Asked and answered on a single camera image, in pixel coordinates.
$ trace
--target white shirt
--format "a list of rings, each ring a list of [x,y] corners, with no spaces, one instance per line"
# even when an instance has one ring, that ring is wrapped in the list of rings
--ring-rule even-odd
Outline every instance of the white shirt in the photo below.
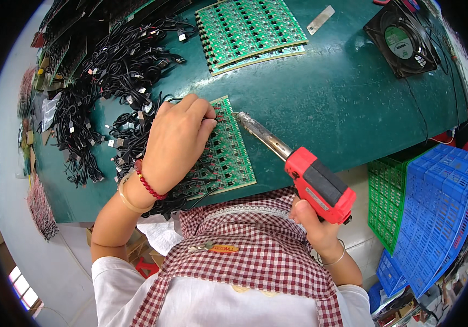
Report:
[[[92,264],[98,326],[129,326],[158,274],[143,278],[120,258]],[[359,286],[342,285],[337,301],[344,327],[374,327],[368,295]],[[306,297],[258,290],[192,277],[171,280],[156,326],[318,326],[316,302]]]

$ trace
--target cooling fan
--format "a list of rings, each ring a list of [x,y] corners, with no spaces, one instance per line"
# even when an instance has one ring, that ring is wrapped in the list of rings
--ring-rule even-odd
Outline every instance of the cooling fan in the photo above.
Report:
[[[404,4],[388,2],[363,29],[397,78],[435,70],[441,63],[425,30]]]

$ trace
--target workbench surface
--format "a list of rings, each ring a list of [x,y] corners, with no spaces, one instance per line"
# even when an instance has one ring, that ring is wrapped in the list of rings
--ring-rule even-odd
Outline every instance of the workbench surface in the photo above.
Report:
[[[183,14],[194,23],[194,11],[214,1],[197,1]],[[362,27],[381,9],[372,1],[286,0],[303,30],[327,5],[335,14],[313,35],[307,33],[306,54],[270,60],[211,77],[199,37],[179,43],[167,37],[167,48],[187,62],[177,66],[153,88],[152,94],[196,93],[213,100],[228,95],[234,111],[245,111],[291,148],[305,146],[332,171],[349,169],[410,147],[426,139],[426,127],[405,80],[392,69]],[[464,93],[452,64],[459,120],[467,118]],[[450,75],[443,69],[409,77],[420,111],[432,137],[457,125],[458,114]],[[107,134],[105,124],[130,112],[118,100],[99,101],[91,114],[93,126]],[[284,164],[260,141],[242,130],[257,184],[220,193],[200,204],[218,203],[289,186]],[[36,144],[37,170],[57,222],[94,221],[116,191],[115,149],[106,143],[92,153],[105,175],[96,184],[74,188],[63,173],[63,155],[50,139]]]

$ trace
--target green plastic crate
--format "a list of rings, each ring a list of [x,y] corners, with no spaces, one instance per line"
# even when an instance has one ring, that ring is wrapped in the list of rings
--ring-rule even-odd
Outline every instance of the green plastic crate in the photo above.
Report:
[[[403,217],[406,168],[428,150],[416,146],[374,160],[368,166],[368,226],[392,254]]]

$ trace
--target fan label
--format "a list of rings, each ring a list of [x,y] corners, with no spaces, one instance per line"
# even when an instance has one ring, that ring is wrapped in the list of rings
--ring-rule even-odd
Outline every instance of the fan label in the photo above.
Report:
[[[384,31],[384,38],[394,55],[401,59],[408,59],[412,56],[414,51],[412,42],[403,30],[395,26],[389,26]]]

